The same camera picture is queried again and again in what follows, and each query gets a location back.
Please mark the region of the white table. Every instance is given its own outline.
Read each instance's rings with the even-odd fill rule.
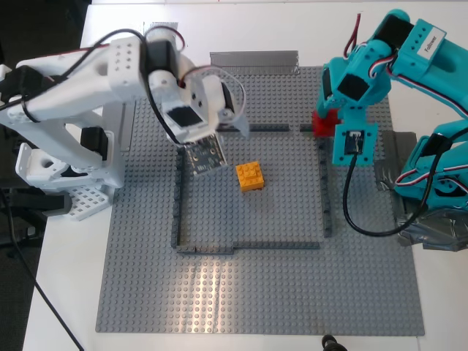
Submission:
[[[92,5],[83,46],[143,21],[175,21],[185,36],[185,54],[209,63],[211,51],[299,50],[301,66],[317,66],[340,55],[362,12],[359,39],[367,39],[385,13],[400,7],[413,20],[424,18],[468,48],[468,3],[313,3],[206,5]],[[418,137],[459,119],[450,108],[394,83],[393,126]],[[49,220],[37,279],[86,350],[321,350],[320,336],[96,333],[110,208],[74,223]],[[465,350],[468,343],[468,252],[423,251],[413,247],[426,335],[423,337],[339,337],[349,351]],[[55,317],[35,293],[24,350],[75,350]]]

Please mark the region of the red wire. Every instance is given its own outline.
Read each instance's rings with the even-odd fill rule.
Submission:
[[[361,21],[361,14],[358,13],[358,15],[356,17],[356,24],[354,25],[354,30],[352,31],[350,40],[348,40],[348,43],[344,47],[343,56],[346,59],[348,58],[348,49],[350,48],[351,44],[352,44],[351,51],[353,51],[354,48],[356,47],[357,43],[358,43],[358,30],[359,30],[360,21]]]

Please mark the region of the black cable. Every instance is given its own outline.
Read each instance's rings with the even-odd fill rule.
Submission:
[[[347,176],[346,176],[346,181],[344,182],[344,189],[343,189],[343,213],[344,213],[344,218],[346,219],[346,222],[350,225],[352,229],[354,229],[356,232],[367,235],[367,236],[374,236],[374,237],[385,237],[385,236],[390,236],[390,235],[395,235],[400,233],[402,230],[408,228],[414,221],[417,219],[423,212],[424,208],[426,206],[426,201],[429,198],[429,194],[431,193],[431,187],[432,187],[432,182],[434,180],[434,175],[436,173],[437,165],[439,164],[439,160],[444,154],[444,152],[450,148],[452,143],[461,137],[462,135],[465,135],[468,133],[468,128],[464,128],[448,139],[446,139],[440,147],[437,149],[437,152],[434,157],[434,161],[432,162],[431,169],[429,171],[429,176],[427,178],[427,184],[426,188],[424,189],[424,194],[423,198],[418,206],[416,208],[416,211],[413,212],[411,217],[402,225],[398,226],[397,228],[393,228],[392,230],[386,230],[383,232],[370,232],[368,230],[364,230],[360,227],[358,227],[351,219],[350,213],[348,211],[348,193],[350,191],[350,182],[351,182],[351,177],[352,177],[352,172],[355,169],[356,162],[358,160],[358,154],[354,154],[351,160],[350,168],[348,170]]]
[[[8,228],[10,230],[10,236],[13,242],[13,246],[15,247],[16,252],[18,253],[18,256],[20,258],[21,263],[23,263],[23,267],[26,270],[26,273],[28,274],[29,278],[34,282],[34,286],[36,287],[37,291],[39,294],[42,296],[44,299],[45,303],[47,306],[49,306],[49,309],[52,311],[52,313],[56,316],[57,320],[60,322],[61,326],[65,329],[67,332],[68,336],[73,340],[75,343],[76,347],[80,351],[84,351],[83,347],[81,346],[80,342],[76,339],[75,335],[73,335],[72,331],[68,328],[68,325],[65,323],[65,321],[60,317],[60,314],[57,312],[53,304],[49,301],[48,297],[42,290],[42,288],[39,286],[39,283],[36,280],[36,277],[34,276],[34,273],[28,266],[28,263],[26,262],[23,253],[20,250],[20,247],[18,246],[18,243],[16,242],[16,237],[15,237],[15,228],[13,226],[13,215],[12,215],[12,209],[10,208],[10,205],[8,203],[7,197],[4,194],[4,191],[0,189],[0,197],[1,201],[3,202],[5,206],[5,211],[7,212],[7,218],[8,218]]]

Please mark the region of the black floor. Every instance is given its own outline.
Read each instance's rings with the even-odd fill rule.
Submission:
[[[24,59],[78,48],[85,13],[86,3],[82,0],[2,1],[0,44],[3,63],[12,68]],[[0,236],[8,235],[6,231],[4,218],[0,219]],[[33,284],[20,261],[7,256],[11,250],[0,249],[1,351],[23,349],[33,292]],[[23,253],[35,272],[40,249],[25,248]]]

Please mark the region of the gray tape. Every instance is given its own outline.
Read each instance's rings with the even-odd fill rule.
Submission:
[[[235,75],[297,75],[298,51],[239,51],[210,53],[211,64]]]

